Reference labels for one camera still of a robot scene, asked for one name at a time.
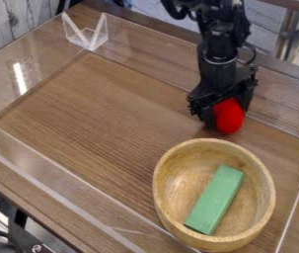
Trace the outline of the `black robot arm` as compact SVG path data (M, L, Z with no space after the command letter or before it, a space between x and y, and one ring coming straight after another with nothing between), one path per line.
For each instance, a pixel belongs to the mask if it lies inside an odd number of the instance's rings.
M192 20L202 41L196 46L199 84L187 95L190 113L223 134L243 125L256 86L254 61L239 60L251 47L244 0L160 0L169 17Z

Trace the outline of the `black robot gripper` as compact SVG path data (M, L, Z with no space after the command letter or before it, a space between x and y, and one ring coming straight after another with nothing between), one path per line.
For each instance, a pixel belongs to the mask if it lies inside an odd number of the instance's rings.
M216 61L206 55L206 46L196 46L200 81L187 95L191 115L200 116L207 129L216 128L214 106L222 101L236 98L244 111L250 108L256 85L256 66L252 62L231 60Z

